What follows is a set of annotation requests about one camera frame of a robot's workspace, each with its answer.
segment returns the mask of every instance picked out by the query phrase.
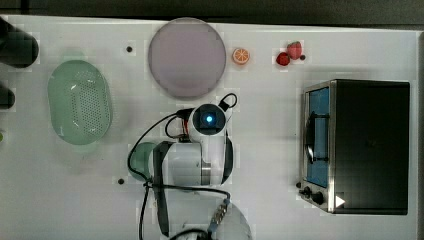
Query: toy strawberry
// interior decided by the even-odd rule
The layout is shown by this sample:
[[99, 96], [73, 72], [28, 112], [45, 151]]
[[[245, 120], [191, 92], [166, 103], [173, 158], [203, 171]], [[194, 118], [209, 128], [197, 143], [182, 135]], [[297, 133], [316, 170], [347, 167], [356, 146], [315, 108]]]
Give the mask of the toy strawberry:
[[276, 62], [282, 66], [287, 66], [290, 63], [289, 55], [286, 52], [278, 54]]
[[290, 43], [287, 46], [287, 53], [291, 59], [299, 59], [302, 56], [302, 44], [300, 44], [300, 42]]

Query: black object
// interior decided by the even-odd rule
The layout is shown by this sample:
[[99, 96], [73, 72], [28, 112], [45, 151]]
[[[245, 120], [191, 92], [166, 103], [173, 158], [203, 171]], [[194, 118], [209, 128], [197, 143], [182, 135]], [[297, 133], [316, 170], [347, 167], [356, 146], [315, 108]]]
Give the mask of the black object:
[[[172, 142], [163, 141], [153, 149], [153, 169], [154, 177], [153, 184], [162, 186], [162, 163], [168, 153], [169, 148], [172, 146]], [[155, 198], [158, 204], [158, 221], [160, 231], [163, 235], [169, 237], [169, 222], [168, 222], [168, 207], [166, 204], [166, 197], [163, 188], [154, 188]]]
[[321, 205], [324, 203], [324, 196], [321, 192], [313, 193], [311, 194], [312, 201], [314, 201], [316, 204]]
[[[338, 81], [337, 86], [334, 188], [336, 195], [355, 200], [336, 213], [407, 214], [409, 83]], [[365, 179], [365, 186], [354, 187]]]
[[0, 86], [0, 109], [9, 109], [15, 104], [15, 94]]
[[226, 136], [227, 141], [225, 143], [225, 163], [224, 163], [224, 173], [222, 176], [222, 182], [221, 184], [224, 184], [225, 181], [227, 181], [228, 177], [230, 177], [231, 173], [233, 172], [233, 143], [231, 140]]
[[0, 18], [0, 62], [16, 68], [26, 68], [38, 56], [34, 37]]
[[310, 198], [312, 191], [309, 187], [305, 187], [303, 190], [299, 190], [299, 193], [305, 196], [306, 198]]

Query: black toaster oven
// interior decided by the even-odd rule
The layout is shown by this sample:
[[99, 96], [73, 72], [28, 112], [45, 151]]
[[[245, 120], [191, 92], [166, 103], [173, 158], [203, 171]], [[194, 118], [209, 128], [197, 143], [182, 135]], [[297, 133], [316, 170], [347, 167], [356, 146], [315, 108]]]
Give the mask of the black toaster oven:
[[406, 215], [408, 82], [332, 80], [305, 89], [302, 199], [336, 214]]

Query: oven handle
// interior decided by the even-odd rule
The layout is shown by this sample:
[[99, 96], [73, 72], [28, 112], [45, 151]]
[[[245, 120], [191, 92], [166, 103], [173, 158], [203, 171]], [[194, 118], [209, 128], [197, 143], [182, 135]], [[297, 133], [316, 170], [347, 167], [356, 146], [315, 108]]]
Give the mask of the oven handle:
[[315, 119], [316, 118], [330, 118], [329, 114], [316, 114], [315, 112], [312, 112], [311, 115], [309, 115], [308, 122], [306, 123], [305, 128], [305, 152], [306, 156], [308, 157], [308, 160], [311, 164], [316, 161], [316, 158], [314, 158], [314, 146], [315, 146]]

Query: toy orange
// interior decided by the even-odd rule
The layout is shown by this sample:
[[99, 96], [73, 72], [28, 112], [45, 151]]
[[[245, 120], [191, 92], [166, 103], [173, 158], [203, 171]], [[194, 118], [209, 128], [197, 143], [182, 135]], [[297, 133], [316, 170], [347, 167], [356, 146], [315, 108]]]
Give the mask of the toy orange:
[[243, 48], [237, 48], [233, 53], [233, 61], [239, 65], [244, 65], [249, 61], [249, 51]]

